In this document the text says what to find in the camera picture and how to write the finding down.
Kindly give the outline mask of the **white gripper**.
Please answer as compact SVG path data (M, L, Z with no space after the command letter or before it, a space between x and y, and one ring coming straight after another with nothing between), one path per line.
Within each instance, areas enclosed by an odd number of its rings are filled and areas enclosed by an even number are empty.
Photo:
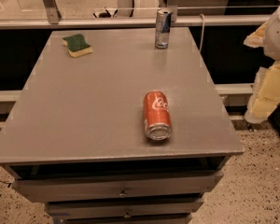
M261 67L253 84L245 120L262 123L280 105L280 6L255 32L248 35L244 44L250 48L264 47L264 54L276 60L269 68Z

